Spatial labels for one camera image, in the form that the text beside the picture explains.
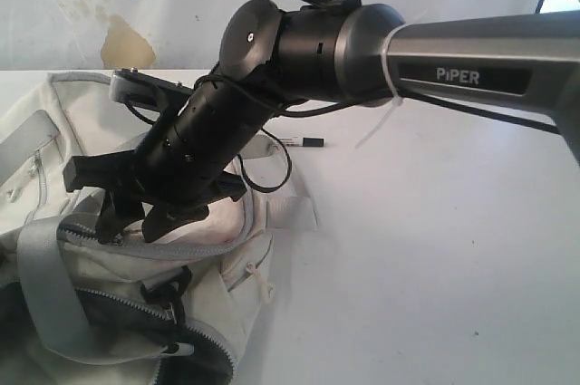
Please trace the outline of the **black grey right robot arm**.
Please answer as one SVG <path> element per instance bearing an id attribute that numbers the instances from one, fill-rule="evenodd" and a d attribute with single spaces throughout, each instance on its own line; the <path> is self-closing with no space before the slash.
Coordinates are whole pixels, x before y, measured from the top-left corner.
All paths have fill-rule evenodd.
<path id="1" fill-rule="evenodd" d="M 129 108 L 157 111 L 135 149 L 75 156 L 68 191 L 101 188 L 96 235 L 110 243 L 141 222 L 145 239 L 239 200 L 247 174 L 227 165 L 274 117 L 304 118 L 396 97 L 459 109 L 477 102 L 550 118 L 548 130 L 579 150 L 579 14 L 521 14 L 406 24 L 388 5 L 309 3 L 285 12 L 251 0 L 230 19 L 216 66 L 190 88 L 118 70 L 112 91 Z"/>

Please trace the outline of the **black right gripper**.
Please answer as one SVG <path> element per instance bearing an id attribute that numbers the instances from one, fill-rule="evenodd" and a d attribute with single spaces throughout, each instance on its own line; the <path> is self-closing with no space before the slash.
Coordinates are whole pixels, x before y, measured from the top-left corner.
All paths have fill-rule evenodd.
<path id="1" fill-rule="evenodd" d="M 242 178 L 226 171 L 226 155 L 188 149 L 147 156 L 136 150 L 74 156 L 63 169 L 63 181 L 69 192 L 84 187 L 107 190 L 96 222 L 100 243 L 113 243 L 127 226 L 142 220 L 141 202 L 152 204 L 143 220 L 143 237 L 153 243 L 206 219 L 208 205 L 224 198 L 238 201 L 246 194 Z"/>

